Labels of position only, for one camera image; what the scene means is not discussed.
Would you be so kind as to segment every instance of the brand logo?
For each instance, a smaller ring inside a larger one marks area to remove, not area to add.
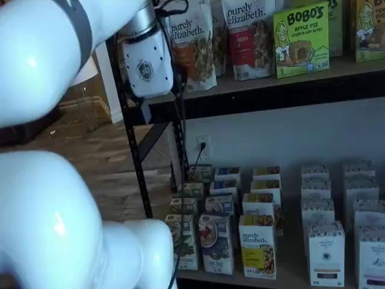
[[[248,243],[267,243],[265,238],[258,238],[256,233],[254,234],[243,234],[243,241]]]
[[[320,19],[324,15],[324,8],[324,6],[316,6],[310,10],[291,13],[288,15],[288,24],[293,25],[295,22],[307,22],[309,19]]]
[[[228,10],[227,21],[229,24],[234,24],[250,19],[257,19],[264,15],[266,15],[266,13],[262,9],[257,8],[255,11],[251,11],[251,4],[245,3],[241,7]]]

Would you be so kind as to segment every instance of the green box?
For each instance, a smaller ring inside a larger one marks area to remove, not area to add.
[[[328,2],[274,14],[277,78],[329,69]]]

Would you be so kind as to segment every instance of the product box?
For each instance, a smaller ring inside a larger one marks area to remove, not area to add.
[[[328,2],[274,14],[277,78],[329,69]]]
[[[258,167],[253,169],[253,180],[254,181],[270,181],[278,180],[280,187],[281,185],[281,174],[279,166],[274,167]]]
[[[340,222],[309,224],[309,279],[312,286],[344,287],[345,233]]]
[[[274,220],[275,209],[272,194],[244,194],[242,200],[243,215],[266,215]]]
[[[274,221],[276,223],[277,235],[283,235],[283,213],[281,203],[281,189],[280,181],[252,181],[250,186],[250,193],[257,194],[271,194],[273,196],[275,216]]]
[[[188,174],[191,181],[209,183],[211,181],[212,167],[208,164],[190,166]]]
[[[321,163],[303,164],[301,168],[301,177],[303,179],[330,179],[329,170]]]
[[[385,288],[385,227],[361,227],[356,242],[356,280],[359,289]]]
[[[343,164],[343,174],[345,177],[356,175],[375,176],[375,169],[371,160],[346,161]]]
[[[352,232],[354,224],[354,201],[356,199],[379,199],[379,188],[374,176],[355,175],[345,178],[344,210],[345,230]]]
[[[216,182],[220,181],[232,181],[232,180],[238,180],[239,174],[241,173],[241,170],[239,167],[228,167],[228,168],[219,168],[215,169],[214,173],[214,180]]]
[[[194,216],[184,215],[183,228],[180,227],[182,215],[170,214],[166,216],[165,223],[170,228],[174,243],[174,262],[183,243],[179,269],[198,270],[198,246],[194,227]]]
[[[309,254],[309,238],[307,227],[309,224],[325,224],[335,221],[334,203],[331,199],[303,199],[302,200],[302,228],[304,234],[305,255]]]
[[[203,213],[199,218],[199,234],[205,271],[233,274],[230,216],[224,213]]]
[[[354,201],[354,229],[361,226],[385,226],[385,200]]]
[[[356,62],[385,58],[385,2],[355,0],[353,39],[356,40]]]
[[[239,237],[246,277],[277,279],[272,216],[241,216]]]
[[[173,198],[169,207],[170,214],[182,213],[182,199],[179,197]],[[195,197],[185,197],[183,199],[183,213],[198,215],[198,202]]]
[[[301,196],[303,199],[331,199],[331,182],[329,179],[302,179]]]

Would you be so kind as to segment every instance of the wall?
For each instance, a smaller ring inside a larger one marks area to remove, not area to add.
[[[211,117],[187,121],[186,149],[195,162],[196,137],[208,135],[214,166],[278,164],[289,198],[300,195],[301,164],[320,160],[339,194],[345,159],[370,158],[384,176],[384,125],[385,98]]]

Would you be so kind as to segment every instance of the food package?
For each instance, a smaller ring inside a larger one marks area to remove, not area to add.
[[[169,206],[169,212],[170,214],[181,214],[182,213],[182,199],[179,197],[176,197],[171,200],[170,206]],[[198,202],[197,199],[194,197],[185,197],[183,200],[183,213],[184,214],[191,214],[191,215],[198,215]]]
[[[329,69],[328,2],[274,14],[277,78]]]
[[[281,202],[281,189],[279,180],[270,181],[252,181],[250,185],[250,193],[271,194],[274,202],[274,221],[276,225],[276,234],[283,235],[283,213]]]
[[[356,62],[385,58],[385,2],[355,0],[352,11]]]
[[[358,288],[385,288],[385,227],[361,227],[357,235],[355,252]]]
[[[258,167],[257,169],[253,169],[253,180],[254,181],[278,180],[279,185],[282,188],[280,171],[281,170],[279,166]]]
[[[184,215],[183,228],[180,227],[182,215],[170,214],[166,216],[165,223],[170,228],[174,243],[174,262],[177,260],[179,247],[183,242],[179,269],[198,270],[198,246],[194,227],[194,216]]]
[[[305,255],[309,253],[307,227],[310,223],[325,224],[335,221],[334,203],[331,199],[303,199],[302,229],[304,234]]]
[[[214,57],[215,73],[217,76],[226,72],[226,52],[228,30],[222,11],[221,0],[211,0],[212,14],[212,55]]]
[[[203,213],[199,218],[199,234],[205,271],[233,274],[230,216],[224,213]]]
[[[356,199],[379,199],[379,188],[374,176],[355,175],[345,178],[343,204],[345,230],[352,232],[354,224],[354,201]]]
[[[385,200],[354,201],[354,229],[361,226],[385,226]]]
[[[212,168],[210,164],[198,164],[196,166],[190,166],[188,170],[189,180],[207,184],[211,181],[211,171]]]
[[[329,179],[302,179],[302,199],[331,199],[331,182]]]
[[[301,168],[301,177],[303,179],[330,179],[329,170],[324,164],[321,163],[303,164]]]
[[[309,224],[309,279],[312,286],[344,287],[345,233],[340,222]]]
[[[185,1],[178,0],[170,2],[167,10],[185,7]],[[186,13],[172,15],[165,23],[174,59],[187,69],[187,90],[208,90],[216,86],[210,0],[189,1]]]
[[[272,75],[275,1],[222,0],[222,6],[230,31],[235,79]]]
[[[273,217],[241,216],[239,238],[245,276],[277,279]]]

